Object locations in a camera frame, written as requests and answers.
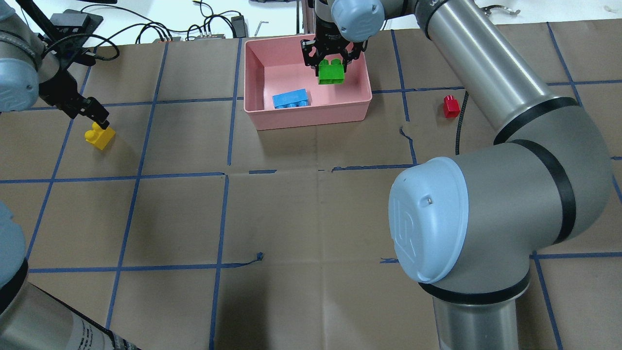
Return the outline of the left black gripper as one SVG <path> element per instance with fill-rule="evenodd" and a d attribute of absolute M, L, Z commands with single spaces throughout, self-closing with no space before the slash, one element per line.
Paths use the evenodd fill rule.
<path fill-rule="evenodd" d="M 101 129 L 107 129 L 109 111 L 96 98 L 80 95 L 78 83 L 68 71 L 68 67 L 76 60 L 84 66 L 95 64 L 94 55 L 88 49 L 70 53 L 68 60 L 60 60 L 51 53 L 43 57 L 38 68 L 38 95 L 48 105 L 60 109 L 71 119 L 80 114 L 91 119 Z"/>

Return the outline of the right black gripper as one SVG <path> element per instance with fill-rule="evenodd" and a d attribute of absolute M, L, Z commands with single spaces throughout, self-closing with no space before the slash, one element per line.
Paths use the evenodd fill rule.
<path fill-rule="evenodd" d="M 346 73 L 349 64 L 358 60 L 366 49 L 367 40 L 364 42 L 350 42 L 341 35 L 335 23 L 322 19 L 315 20 L 313 40 L 301 40 L 304 64 L 307 67 L 311 67 L 316 76 L 319 75 L 319 64 L 325 57 L 333 54 L 340 55 L 344 65 L 344 73 Z"/>

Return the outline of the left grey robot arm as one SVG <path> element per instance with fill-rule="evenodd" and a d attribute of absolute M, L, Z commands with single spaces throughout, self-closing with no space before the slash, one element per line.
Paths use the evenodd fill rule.
<path fill-rule="evenodd" d="M 107 129 L 109 112 L 96 98 L 82 96 L 69 72 L 71 64 L 86 53 L 75 40 L 86 35 L 45 38 L 34 33 L 4 1 L 0 18 L 1 111 L 24 111 L 41 99 L 71 119 L 82 115 Z"/>

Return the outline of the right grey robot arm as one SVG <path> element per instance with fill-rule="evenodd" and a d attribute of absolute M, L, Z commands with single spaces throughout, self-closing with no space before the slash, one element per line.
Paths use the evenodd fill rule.
<path fill-rule="evenodd" d="M 529 255 L 602 215 L 612 166 L 598 127 L 558 96 L 473 0 L 310 0 L 317 53 L 355 60 L 386 20 L 413 14 L 496 131 L 493 146 L 436 157 L 395 179 L 398 263 L 433 298 L 442 350 L 517 350 Z"/>

